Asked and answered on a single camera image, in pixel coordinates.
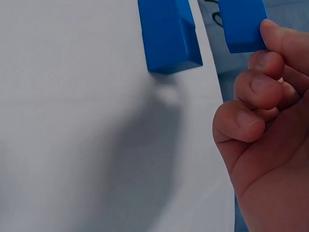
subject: finger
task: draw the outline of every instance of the finger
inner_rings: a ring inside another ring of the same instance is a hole
[[[309,33],[282,28],[267,19],[260,30],[269,51],[281,54],[288,66],[309,75]]]
[[[289,66],[285,66],[282,77],[284,81],[292,85],[301,96],[309,89],[309,77]]]
[[[291,86],[289,83],[282,81],[281,82],[283,87],[283,97],[280,103],[277,105],[277,109],[279,111],[286,110],[291,106],[295,105],[301,99],[298,92]]]
[[[263,110],[263,109],[256,108],[253,110],[253,112],[256,116],[263,119],[266,124],[272,121],[273,119],[275,119],[280,113],[280,111],[277,108],[273,108],[271,110]]]
[[[239,101],[229,101],[219,107],[213,120],[213,138],[229,173],[250,142],[262,136],[264,128],[263,119]]]
[[[249,69],[256,69],[265,75],[279,80],[284,71],[284,59],[276,52],[257,51],[249,59]]]
[[[260,71],[247,70],[237,77],[234,94],[236,100],[245,102],[250,108],[270,110],[281,101],[283,87]]]
[[[228,101],[217,110],[213,120],[216,143],[237,139],[253,142],[264,131],[263,119],[256,116],[239,101]]]

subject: white surface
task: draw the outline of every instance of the white surface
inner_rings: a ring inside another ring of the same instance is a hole
[[[137,0],[2,0],[1,232],[231,232],[204,67],[156,83]]]

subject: white board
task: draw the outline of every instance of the white board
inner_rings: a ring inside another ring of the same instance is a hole
[[[137,0],[2,0],[1,232],[231,232],[204,66],[156,82]]]

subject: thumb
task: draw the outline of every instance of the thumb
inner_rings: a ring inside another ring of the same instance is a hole
[[[309,33],[282,28],[267,19],[260,30],[269,51],[281,54],[286,65],[309,75]]]

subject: blue block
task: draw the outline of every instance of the blue block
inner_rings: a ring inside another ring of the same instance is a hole
[[[188,0],[138,0],[142,26],[182,18],[195,27]]]
[[[188,0],[139,0],[139,8],[150,72],[172,74],[203,65]]]
[[[230,53],[266,49],[260,33],[267,18],[263,0],[219,0],[219,8]]]

